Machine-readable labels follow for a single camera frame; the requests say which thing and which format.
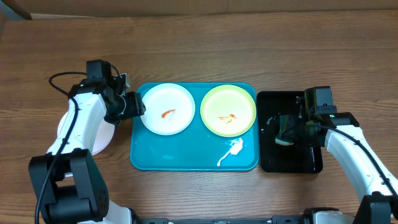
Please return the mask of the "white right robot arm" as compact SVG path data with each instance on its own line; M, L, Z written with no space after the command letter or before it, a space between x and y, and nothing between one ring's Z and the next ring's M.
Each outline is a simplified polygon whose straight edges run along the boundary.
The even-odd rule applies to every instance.
M397 177L372 150L351 113L333 105L301 106L279 118L276 143L317 139L338 161L360 201L353 223L390 223L397 218Z

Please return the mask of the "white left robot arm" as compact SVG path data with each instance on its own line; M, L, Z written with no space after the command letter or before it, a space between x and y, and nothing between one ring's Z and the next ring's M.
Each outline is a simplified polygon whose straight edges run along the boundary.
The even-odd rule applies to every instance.
M60 135L29 162L36 223L140 223L133 209L109 199L92 156L102 121L119 124L144 114L140 94L128 87L125 73L87 75L66 93L69 109Z

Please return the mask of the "white plate with ketchup streak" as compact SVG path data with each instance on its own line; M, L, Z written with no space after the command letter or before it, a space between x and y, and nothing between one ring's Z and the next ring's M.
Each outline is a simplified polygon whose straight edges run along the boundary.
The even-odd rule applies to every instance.
M173 135L186 129L195 115L195 101L183 86L163 83L149 89L142 98L146 111L144 126L155 134Z

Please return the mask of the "white plate with red smears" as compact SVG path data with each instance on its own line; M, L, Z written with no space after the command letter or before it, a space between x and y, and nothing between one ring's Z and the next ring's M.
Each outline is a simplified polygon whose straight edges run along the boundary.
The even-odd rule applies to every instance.
M55 142L47 150L47 153L53 155L58 151L62 139L65 137L71 121L73 112L65 113L58 124L57 138ZM88 149L92 155L102 151L112 140L115 126L107 123L104 114L99 111L79 111L76 123L68 138L66 146L62 150L62 154L70 153L74 149Z

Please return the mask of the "green yellow sponge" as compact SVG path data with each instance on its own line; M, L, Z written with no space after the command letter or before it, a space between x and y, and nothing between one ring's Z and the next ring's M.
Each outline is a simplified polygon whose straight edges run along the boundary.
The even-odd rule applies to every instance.
M281 146L291 146L294 144L295 130L299 123L296 114L286 114L279 116L279 133L275 137L275 143Z

